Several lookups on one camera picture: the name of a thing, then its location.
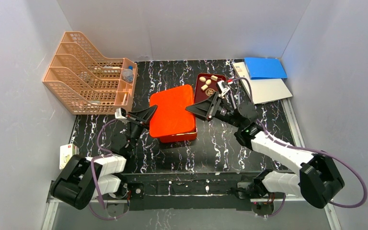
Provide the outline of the orange box lid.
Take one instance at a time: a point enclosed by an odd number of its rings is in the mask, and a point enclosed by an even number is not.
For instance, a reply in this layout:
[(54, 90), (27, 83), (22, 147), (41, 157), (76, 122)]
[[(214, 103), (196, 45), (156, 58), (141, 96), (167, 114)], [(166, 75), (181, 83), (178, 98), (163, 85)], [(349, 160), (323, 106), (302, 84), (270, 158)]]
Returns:
[(187, 133), (196, 128), (196, 118), (185, 108), (194, 104), (191, 85), (182, 85), (154, 93), (149, 105), (158, 108), (150, 121), (149, 134), (152, 138)]

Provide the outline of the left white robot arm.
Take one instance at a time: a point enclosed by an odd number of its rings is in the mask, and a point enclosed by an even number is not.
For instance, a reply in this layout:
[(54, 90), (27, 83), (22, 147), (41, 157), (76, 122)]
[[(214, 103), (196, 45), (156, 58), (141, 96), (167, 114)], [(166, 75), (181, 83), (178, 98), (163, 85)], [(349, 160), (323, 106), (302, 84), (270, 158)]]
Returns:
[(157, 105), (147, 109), (127, 112), (118, 108), (115, 118), (108, 124), (121, 121), (127, 124), (125, 133), (117, 133), (112, 139), (111, 149), (99, 147), (106, 154), (95, 157), (73, 155), (50, 187), (50, 195), (81, 210), (97, 199), (104, 205), (103, 195), (118, 191), (122, 179), (117, 176), (125, 169), (128, 157), (137, 146), (144, 129), (157, 111)]

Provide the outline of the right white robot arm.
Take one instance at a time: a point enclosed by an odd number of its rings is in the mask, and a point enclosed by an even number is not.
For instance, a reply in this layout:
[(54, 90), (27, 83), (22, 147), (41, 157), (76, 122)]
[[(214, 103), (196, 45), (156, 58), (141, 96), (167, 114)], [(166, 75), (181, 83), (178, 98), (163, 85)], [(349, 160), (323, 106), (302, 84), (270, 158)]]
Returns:
[(218, 93), (186, 107), (197, 118), (213, 118), (237, 128), (238, 143), (252, 151), (280, 162), (291, 173), (264, 170), (253, 180), (251, 192), (259, 195), (284, 193), (303, 197), (316, 208), (324, 208), (345, 186), (334, 160), (325, 153), (316, 153), (284, 142), (268, 133), (258, 120), (252, 102), (245, 101), (230, 109)]

